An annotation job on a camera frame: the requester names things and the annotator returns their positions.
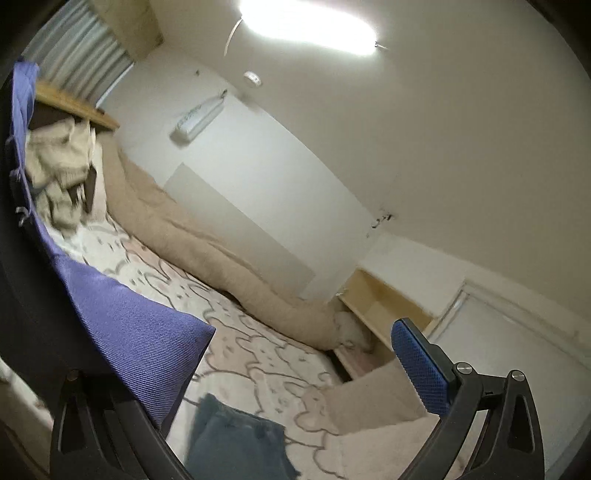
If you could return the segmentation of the wooden headboard shelf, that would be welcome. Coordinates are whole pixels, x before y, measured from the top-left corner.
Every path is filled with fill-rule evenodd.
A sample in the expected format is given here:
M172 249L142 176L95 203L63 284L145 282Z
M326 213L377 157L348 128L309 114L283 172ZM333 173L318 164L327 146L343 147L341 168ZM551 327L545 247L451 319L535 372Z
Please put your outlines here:
M119 123L102 109L85 100L60 90L48 81L39 79L36 83L34 113L29 129L36 130L58 121L73 118L76 122L87 121L95 135L101 132L114 132ZM95 144L91 166L84 184L83 210L89 220L102 220L106 216L106 191L104 186L102 148Z

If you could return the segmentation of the white door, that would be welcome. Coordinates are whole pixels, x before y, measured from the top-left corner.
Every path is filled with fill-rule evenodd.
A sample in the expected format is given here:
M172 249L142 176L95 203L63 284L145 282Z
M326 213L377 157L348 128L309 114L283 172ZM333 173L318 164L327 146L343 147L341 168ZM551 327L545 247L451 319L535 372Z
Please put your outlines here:
M472 282L462 285L426 336L481 374L525 374L541 425L546 477L560 478L590 433L590 350Z

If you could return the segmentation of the tan fluffy blanket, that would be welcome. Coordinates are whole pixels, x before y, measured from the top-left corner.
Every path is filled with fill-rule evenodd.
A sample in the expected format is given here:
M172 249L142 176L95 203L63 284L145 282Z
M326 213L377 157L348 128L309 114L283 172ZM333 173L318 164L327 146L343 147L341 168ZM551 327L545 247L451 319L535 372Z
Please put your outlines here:
M328 305L304 301L273 286L226 247L131 162L114 135L97 136L109 215L162 259L230 294L243 310L280 334L318 350L339 346Z

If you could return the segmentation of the purple blue garment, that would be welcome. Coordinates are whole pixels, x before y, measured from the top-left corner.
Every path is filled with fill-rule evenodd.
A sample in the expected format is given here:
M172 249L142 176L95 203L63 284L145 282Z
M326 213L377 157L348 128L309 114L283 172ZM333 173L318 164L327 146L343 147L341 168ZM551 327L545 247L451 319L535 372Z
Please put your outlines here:
M93 343L153 422L166 428L215 329L73 260L48 235L24 172L25 136L38 72L36 64L21 60L9 80L12 112L7 144L15 150L10 178L19 218L40 240Z

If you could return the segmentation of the bright ceiling lamp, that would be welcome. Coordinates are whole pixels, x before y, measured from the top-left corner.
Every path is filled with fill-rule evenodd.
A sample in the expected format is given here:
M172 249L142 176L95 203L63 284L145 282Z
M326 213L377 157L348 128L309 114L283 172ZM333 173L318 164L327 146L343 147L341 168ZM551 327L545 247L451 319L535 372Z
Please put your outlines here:
M314 1L239 1L245 26L264 38L366 57L378 48L362 18Z

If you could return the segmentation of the white smoke detector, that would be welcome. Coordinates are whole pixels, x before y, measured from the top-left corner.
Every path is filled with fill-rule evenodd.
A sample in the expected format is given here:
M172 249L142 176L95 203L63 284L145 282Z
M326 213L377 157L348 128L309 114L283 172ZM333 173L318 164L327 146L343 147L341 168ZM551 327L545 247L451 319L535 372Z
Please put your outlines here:
M243 79L245 79L245 82L252 88L259 88L263 85L262 79L252 71L246 71L243 73Z

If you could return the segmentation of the white grey curtain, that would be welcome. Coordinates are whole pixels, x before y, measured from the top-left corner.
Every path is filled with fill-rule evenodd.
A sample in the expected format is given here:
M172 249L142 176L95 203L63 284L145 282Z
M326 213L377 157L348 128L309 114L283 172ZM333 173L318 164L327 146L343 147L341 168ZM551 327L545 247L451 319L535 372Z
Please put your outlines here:
M39 77L93 106L104 101L134 61L88 1L66 2L36 33L23 57Z

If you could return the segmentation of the bear pattern bed sheet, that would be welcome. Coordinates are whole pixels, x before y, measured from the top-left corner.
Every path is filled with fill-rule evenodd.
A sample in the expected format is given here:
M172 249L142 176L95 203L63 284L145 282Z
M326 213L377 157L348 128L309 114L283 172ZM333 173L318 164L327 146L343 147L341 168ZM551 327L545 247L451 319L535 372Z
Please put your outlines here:
M159 258L114 221L88 223L53 240L71 258L131 290L211 324L216 332L167 435L181 460L198 403L207 394L284 427L287 456L302 479L396 479L437 417L339 434L322 393L341 383L325 355L247 316L221 293Z

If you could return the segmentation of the wooden footboard shelf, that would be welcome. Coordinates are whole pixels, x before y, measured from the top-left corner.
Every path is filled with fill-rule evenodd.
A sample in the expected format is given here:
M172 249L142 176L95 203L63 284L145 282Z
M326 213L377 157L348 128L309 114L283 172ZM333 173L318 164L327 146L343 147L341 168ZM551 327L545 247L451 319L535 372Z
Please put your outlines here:
M353 379L394 359L391 343L394 321L410 318L425 331L435 320L419 304L363 269L356 269L335 297L372 332L368 350L356 346L335 349L335 357Z

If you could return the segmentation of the grey flat cushion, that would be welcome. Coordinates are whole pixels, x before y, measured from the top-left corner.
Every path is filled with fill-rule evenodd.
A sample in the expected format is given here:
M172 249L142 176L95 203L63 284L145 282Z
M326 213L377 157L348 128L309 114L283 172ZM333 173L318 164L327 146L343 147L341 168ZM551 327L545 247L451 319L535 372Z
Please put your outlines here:
M322 395L329 418L342 435L428 415L398 358L356 380L325 389Z

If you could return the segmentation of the dark teal folded garment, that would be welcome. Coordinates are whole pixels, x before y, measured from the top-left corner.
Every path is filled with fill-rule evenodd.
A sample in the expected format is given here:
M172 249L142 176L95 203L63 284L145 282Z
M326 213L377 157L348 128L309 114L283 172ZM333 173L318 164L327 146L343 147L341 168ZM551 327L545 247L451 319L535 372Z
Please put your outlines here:
M296 479L283 425L207 394L195 414L184 467L194 479Z

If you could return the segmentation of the beige crumpled garment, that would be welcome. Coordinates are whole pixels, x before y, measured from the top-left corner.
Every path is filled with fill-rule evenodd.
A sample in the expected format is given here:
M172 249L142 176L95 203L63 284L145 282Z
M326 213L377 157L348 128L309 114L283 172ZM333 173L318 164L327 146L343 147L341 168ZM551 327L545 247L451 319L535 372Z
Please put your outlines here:
M95 129L87 120L68 117L29 131L25 150L25 172L37 213L63 236L73 236L94 206Z

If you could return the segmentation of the white wall air conditioner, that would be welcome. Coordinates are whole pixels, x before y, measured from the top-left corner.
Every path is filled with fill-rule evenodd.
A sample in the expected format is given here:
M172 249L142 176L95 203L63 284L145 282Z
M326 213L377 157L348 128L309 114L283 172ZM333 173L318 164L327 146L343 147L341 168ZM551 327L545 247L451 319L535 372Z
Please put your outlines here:
M204 100L187 112L170 134L171 140L179 145L191 143L211 122L221 114L228 91Z

